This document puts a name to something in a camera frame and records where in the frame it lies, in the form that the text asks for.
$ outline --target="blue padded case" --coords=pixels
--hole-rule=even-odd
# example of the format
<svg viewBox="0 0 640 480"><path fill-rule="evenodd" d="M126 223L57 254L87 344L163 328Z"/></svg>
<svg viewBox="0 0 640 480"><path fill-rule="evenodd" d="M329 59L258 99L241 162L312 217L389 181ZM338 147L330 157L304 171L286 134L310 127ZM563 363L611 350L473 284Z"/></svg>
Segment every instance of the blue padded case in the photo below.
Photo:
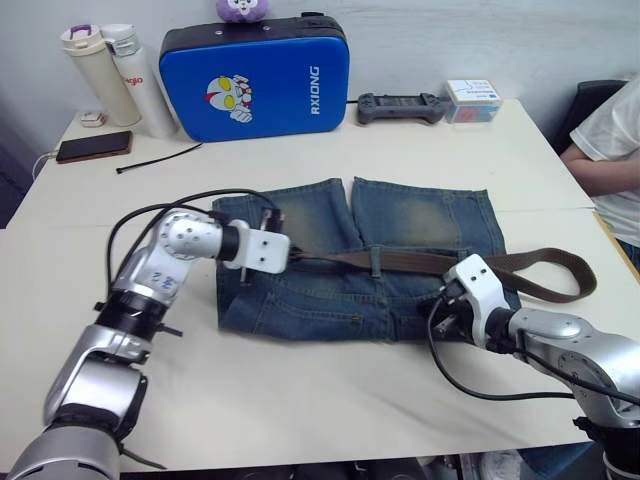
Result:
<svg viewBox="0 0 640 480"><path fill-rule="evenodd" d="M344 117L349 49L321 14L171 30L160 75L199 142L333 130Z"/></svg>

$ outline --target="black phone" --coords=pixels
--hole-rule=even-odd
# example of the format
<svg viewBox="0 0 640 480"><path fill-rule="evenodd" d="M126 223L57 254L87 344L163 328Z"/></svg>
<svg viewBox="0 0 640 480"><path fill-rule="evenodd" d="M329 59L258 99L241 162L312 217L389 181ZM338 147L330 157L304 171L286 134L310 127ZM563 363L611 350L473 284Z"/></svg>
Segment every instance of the black phone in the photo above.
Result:
<svg viewBox="0 0 640 480"><path fill-rule="evenodd" d="M126 155L131 152L131 130L93 137L65 140L60 144L56 162L70 163L91 158Z"/></svg>

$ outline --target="robotic arm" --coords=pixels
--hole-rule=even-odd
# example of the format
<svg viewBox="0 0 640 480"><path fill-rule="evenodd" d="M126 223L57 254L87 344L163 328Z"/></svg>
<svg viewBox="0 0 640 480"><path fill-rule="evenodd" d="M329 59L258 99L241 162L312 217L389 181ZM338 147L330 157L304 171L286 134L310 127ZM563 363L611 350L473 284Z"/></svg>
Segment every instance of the robotic arm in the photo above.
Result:
<svg viewBox="0 0 640 480"><path fill-rule="evenodd" d="M611 478L639 479L640 345L620 335L600 332L575 315L510 309L502 284L478 255L458 263L444 280L450 313L463 313L453 321L449 318L440 322L436 331L446 336L447 330L453 329L480 348L514 353L536 370L563 382L586 415L574 424L603 446ZM468 307L471 312L465 315ZM585 388L584 382L635 397L636 403L596 393Z"/></svg>
<svg viewBox="0 0 640 480"><path fill-rule="evenodd" d="M250 229L242 220L223 226L192 211L168 212L80 336L47 395L44 433L8 478L116 480L121 441L136 424L147 387L133 365L149 358L156 332L181 335L162 318L193 261L217 258L227 268L275 274L286 267L289 245L285 235Z"/></svg>

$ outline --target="black cable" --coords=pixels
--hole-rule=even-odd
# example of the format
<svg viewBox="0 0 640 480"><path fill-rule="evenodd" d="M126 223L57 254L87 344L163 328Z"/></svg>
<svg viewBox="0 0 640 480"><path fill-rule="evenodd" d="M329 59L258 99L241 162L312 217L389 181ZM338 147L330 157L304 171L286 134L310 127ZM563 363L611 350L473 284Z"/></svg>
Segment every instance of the black cable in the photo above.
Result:
<svg viewBox="0 0 640 480"><path fill-rule="evenodd" d="M121 173L126 172L127 170L133 170L134 168L144 167L146 165L153 165L154 163L162 162L164 160L169 160L170 158L178 157L180 155L184 155L185 153L189 153L195 150L196 148L200 148L201 146L202 146L202 143L199 143L197 145L194 145L193 147L187 148L186 150L182 150L181 152L174 153L173 155L167 155L166 157L157 158L155 160L149 160L147 162L134 163L133 165L127 165L126 167L119 167L119 168L116 168L116 173L120 175Z"/></svg>
<svg viewBox="0 0 640 480"><path fill-rule="evenodd" d="M131 256L137 250L137 248L140 245L140 243L142 243L142 241L147 236L149 231L153 228L153 226L156 224L156 222L159 219L161 219L169 210L171 210L172 208L176 208L176 207L181 207L181 208L184 207L184 208L191 209L191 210L195 209L197 211L200 211L200 212L203 212L205 214L208 214L204 210L196 209L196 207L191 207L189 205L185 205L185 203L192 202L194 200L198 200L198 199L206 198L206 197L213 197L213 196L217 196L217 195L232 195L232 194L253 195L254 197L258 197L258 198L264 200L274 210L279 210L278 206L268 196L264 195L263 193L257 192L255 190L247 189L247 188L222 188L222 189L218 189L218 190L210 190L208 192L196 193L194 195L189 195L189 196L186 196L186 197L182 197L182 198L176 200L175 202L171 202L171 203L163 203L163 204L156 204L156 205L150 205L148 207L143 207L143 208L140 208L140 209L138 209L138 210L136 210L134 212L131 212L131 213L125 215L122 219L120 219L118 221L118 223L116 224L116 226L114 227L114 229L112 229L111 235L109 236L109 241L107 242L107 298L111 294L111 288L112 288L112 284L113 284L112 270L111 270L111 249L112 249L112 246L113 246L115 233L117 233L117 231L122 227L122 225L124 225L126 222L128 222L132 218L135 218L136 216L141 215L142 213L147 213L147 212L150 212L150 211L153 211L153 210L160 210L147 223L147 225L144 227L142 232L140 232L140 235L138 235L138 238L136 238L135 242L131 245L131 247L127 251L126 255L124 256L124 258L122 260L122 262L120 262L120 266L118 267L118 270L116 272L116 278L117 278L118 275L120 275L120 273L122 272L123 266L126 265L127 262L129 262L129 260L131 259Z"/></svg>
<svg viewBox="0 0 640 480"><path fill-rule="evenodd" d="M453 378L444 364L440 360L440 355L435 348L435 342L433 341L433 333L431 329L433 328L433 319L435 318L436 311L442 305L444 299L442 297L438 297L431 307L431 311L429 312L429 316L427 317L427 341L429 343L429 348L431 349L431 355L433 355L433 360L440 370L440 373L447 379L447 381L456 387L461 392L466 393L467 395L471 395L475 398L480 398L481 400L492 400L496 402L506 402L512 400L531 400L534 398L570 398L573 399L574 396L570 393L560 393L560 392L533 392L533 393L516 393L512 395L491 395L487 393L476 392L475 390L471 390L470 388L465 387L461 383L459 383L455 378Z"/></svg>
<svg viewBox="0 0 640 480"><path fill-rule="evenodd" d="M551 373L553 373L554 375L556 375L557 377L562 378L563 380L566 380L567 382L573 384L573 385L577 385L578 387L582 387L586 390L591 390L592 392L595 393L601 393L602 395L606 395L608 397L612 397L612 398L617 398L618 400L622 400L624 402L629 402L632 403L633 405L638 405L640 406L640 398L638 397L634 397L633 395L628 395L626 393L623 392L618 392L616 390L613 390L611 388L607 388L607 387L603 387L602 385L598 385L595 383L591 383L591 382L587 382L586 380L583 380L581 378L576 378L570 374L568 374L567 372L564 372L562 370L560 370L557 367L554 367L552 364L550 364L549 362L547 362L544 358L539 357L538 355L528 352L527 350L523 350L520 348L517 348L514 350L515 353L520 353L530 359L532 359L533 361L539 363L540 365L542 365L545 370L549 370Z"/></svg>
<svg viewBox="0 0 640 480"><path fill-rule="evenodd" d="M158 470L166 470L167 467L160 463L152 462L151 460L147 460L146 458L141 457L138 454L133 453L131 450L127 450L124 447L120 448L120 453L125 457L129 457L131 460L135 460L138 463L146 465L147 467L157 468Z"/></svg>
<svg viewBox="0 0 640 480"><path fill-rule="evenodd" d="M122 226L127 223L128 221L134 219L135 217L138 217L142 214L148 213L148 212L152 212L154 210L160 210L162 208L165 208L167 206L170 206L170 203L158 203L155 205L149 205L148 207L143 207L143 208L139 208L137 210L134 210L131 213L128 213L127 215L125 215L124 217L122 217L120 220L118 220L118 222L113 226L113 228L111 229L111 233L109 234L109 240L107 241L107 258L106 258L106 267L107 267L107 297L109 296L110 292L111 292L111 285L113 283L113 278L111 277L111 251L113 249L113 242L115 241L116 235L118 233L118 231L122 228ZM205 210L201 209L201 208L197 208L197 207L192 207L191 205L183 205L181 208L184 208L186 210L193 210L199 213L203 213L205 215L208 215L208 212L206 212Z"/></svg>

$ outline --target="purple plush toy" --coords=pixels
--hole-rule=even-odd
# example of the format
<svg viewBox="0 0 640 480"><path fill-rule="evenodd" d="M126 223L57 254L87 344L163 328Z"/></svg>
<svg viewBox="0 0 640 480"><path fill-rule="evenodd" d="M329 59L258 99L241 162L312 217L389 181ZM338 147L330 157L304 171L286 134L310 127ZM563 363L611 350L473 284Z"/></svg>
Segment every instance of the purple plush toy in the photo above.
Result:
<svg viewBox="0 0 640 480"><path fill-rule="evenodd" d="M257 22L269 8L267 0L217 0L218 15L225 22Z"/></svg>

